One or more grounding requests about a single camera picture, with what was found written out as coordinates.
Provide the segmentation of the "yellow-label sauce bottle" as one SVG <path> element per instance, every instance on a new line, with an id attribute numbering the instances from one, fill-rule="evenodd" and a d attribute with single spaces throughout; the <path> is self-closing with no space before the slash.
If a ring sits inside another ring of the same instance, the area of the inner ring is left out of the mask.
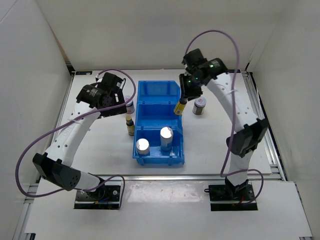
<path id="1" fill-rule="evenodd" d="M 175 108 L 174 108 L 174 111 L 173 111 L 174 114 L 175 114 L 176 116 L 181 116 L 181 115 L 183 114 L 183 111 L 184 111 L 187 103 L 188 103 L 188 100 L 187 100 L 187 99 L 181 98 L 181 99 L 177 102 L 177 104 L 176 104 L 176 106 L 175 106 Z"/>
<path id="2" fill-rule="evenodd" d="M 126 126 L 127 126 L 127 132 L 130 136 L 133 136 L 135 133 L 135 124 L 133 122 L 133 119 L 131 116 L 127 115 L 125 117 Z"/>

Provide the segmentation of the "silver-lid bead jar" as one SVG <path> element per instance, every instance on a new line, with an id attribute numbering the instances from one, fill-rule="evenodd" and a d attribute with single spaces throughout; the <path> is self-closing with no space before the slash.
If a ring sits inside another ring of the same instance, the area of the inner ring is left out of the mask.
<path id="1" fill-rule="evenodd" d="M 136 141 L 136 151 L 139 155 L 146 156 L 150 153 L 149 141 L 145 138 L 140 138 Z"/>
<path id="2" fill-rule="evenodd" d="M 163 151 L 170 151 L 172 149 L 174 132 L 166 126 L 160 130 L 160 147 Z"/>

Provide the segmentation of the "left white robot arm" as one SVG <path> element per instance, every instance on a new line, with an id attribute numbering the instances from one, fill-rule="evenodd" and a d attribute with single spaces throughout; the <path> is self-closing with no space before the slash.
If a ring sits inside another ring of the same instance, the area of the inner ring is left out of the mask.
<path id="1" fill-rule="evenodd" d="M 106 72 L 100 82 L 87 84 L 80 90 L 70 114 L 71 124 L 59 132 L 43 154 L 37 153 L 32 159 L 42 178 L 66 191 L 84 190 L 95 201 L 106 198 L 103 179 L 77 170 L 72 164 L 95 120 L 126 113 L 125 83 L 125 78 Z"/>

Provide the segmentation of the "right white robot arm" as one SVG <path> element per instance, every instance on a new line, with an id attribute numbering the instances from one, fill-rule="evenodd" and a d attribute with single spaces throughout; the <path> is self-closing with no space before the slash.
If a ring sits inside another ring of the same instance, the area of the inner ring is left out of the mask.
<path id="1" fill-rule="evenodd" d="M 236 200 L 248 185 L 249 163 L 269 122 L 260 119 L 244 102 L 235 89 L 236 76 L 229 74 L 221 59 L 207 60 L 197 48 L 184 55 L 182 64 L 185 73 L 179 75 L 181 94 L 174 113 L 181 115 L 187 102 L 202 95 L 203 86 L 215 95 L 231 120 L 231 134 L 226 139 L 227 155 L 222 165 L 229 165 L 229 170 L 228 173 L 221 171 L 220 175 L 225 179 L 226 197 Z"/>

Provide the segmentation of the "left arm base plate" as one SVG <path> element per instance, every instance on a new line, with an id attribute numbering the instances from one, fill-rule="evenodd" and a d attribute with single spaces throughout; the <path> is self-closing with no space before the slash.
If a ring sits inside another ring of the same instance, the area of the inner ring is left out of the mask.
<path id="1" fill-rule="evenodd" d="M 123 184 L 121 181 L 107 182 L 98 193 L 76 191 L 75 210 L 119 210 Z"/>

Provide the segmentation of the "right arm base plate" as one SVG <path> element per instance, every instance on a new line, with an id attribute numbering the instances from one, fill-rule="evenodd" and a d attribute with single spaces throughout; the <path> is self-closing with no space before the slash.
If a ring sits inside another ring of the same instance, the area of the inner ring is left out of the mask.
<path id="1" fill-rule="evenodd" d="M 249 184 L 235 195 L 227 192 L 223 184 L 209 185 L 204 189 L 209 194 L 210 210 L 212 212 L 257 211 L 253 186 Z"/>

